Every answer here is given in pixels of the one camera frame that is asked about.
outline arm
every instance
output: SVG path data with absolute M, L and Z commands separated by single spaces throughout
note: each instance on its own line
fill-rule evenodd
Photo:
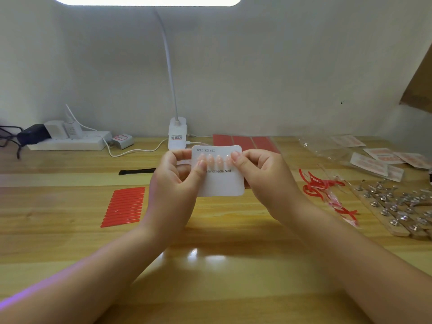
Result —
M 0 303 L 0 322 L 93 323 L 167 248 L 189 220 L 206 173 L 177 160 L 191 152 L 167 152 L 150 182 L 147 213 L 140 225 L 93 255 Z
M 432 277 L 312 204 L 282 156 L 248 150 L 231 157 L 269 213 L 299 236 L 375 323 L 431 320 Z

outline lamp base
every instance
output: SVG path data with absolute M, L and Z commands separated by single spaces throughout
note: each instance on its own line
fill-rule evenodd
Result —
M 178 122 L 171 118 L 168 130 L 168 150 L 186 149 L 186 118 L 179 117 Z

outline white card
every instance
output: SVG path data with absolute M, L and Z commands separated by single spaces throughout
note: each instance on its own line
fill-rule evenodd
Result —
M 340 146 L 348 148 L 355 146 L 366 146 L 362 141 L 352 135 L 331 136 L 331 139 Z
M 367 171 L 371 171 L 372 173 L 382 175 L 382 176 L 388 176 L 388 165 L 380 162 L 378 160 L 363 156 L 357 152 L 353 153 L 353 156 L 351 157 L 351 161 L 354 166 L 363 168 Z
M 388 148 L 363 149 L 372 158 L 385 162 L 386 164 L 404 164 L 405 162 L 396 156 L 393 151 Z
M 198 196 L 242 196 L 245 193 L 243 175 L 234 165 L 226 162 L 226 158 L 234 151 L 241 153 L 241 146 L 194 146 L 192 148 L 192 168 L 201 155 L 206 159 L 212 155 L 215 160 L 213 166 L 211 163 L 208 164 L 207 174 Z M 221 156 L 223 164 L 216 162 L 218 156 Z
M 432 168 L 432 164 L 426 159 L 426 157 L 419 153 L 394 152 L 394 154 L 415 168 Z
M 387 178 L 390 180 L 394 180 L 395 182 L 400 182 L 402 180 L 404 170 L 395 166 L 388 166 L 388 176 Z

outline desk lamp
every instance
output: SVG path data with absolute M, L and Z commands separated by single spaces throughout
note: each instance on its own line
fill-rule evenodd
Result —
M 66 5 L 76 6 L 146 6 L 146 7 L 230 7 L 241 0 L 57 0 Z M 155 16 L 159 22 L 165 45 L 165 53 L 168 67 L 169 81 L 171 85 L 172 99 L 174 102 L 175 117 L 171 119 L 168 131 L 168 149 L 177 150 L 186 148 L 187 124 L 186 118 L 179 117 L 177 111 L 176 93 L 172 78 L 171 58 L 169 55 L 168 41 L 162 18 L 155 9 Z

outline hand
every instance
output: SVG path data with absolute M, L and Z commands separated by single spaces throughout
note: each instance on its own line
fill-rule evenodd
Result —
M 290 210 L 310 204 L 281 155 L 251 149 L 242 155 L 233 152 L 231 158 L 254 195 L 276 220 L 282 222 Z
M 177 166 L 177 161 L 190 159 L 190 149 L 168 151 L 162 157 L 150 181 L 148 207 L 142 221 L 166 236 L 180 232 L 189 221 L 198 190 L 207 173 L 207 163 L 201 160 L 191 165 Z

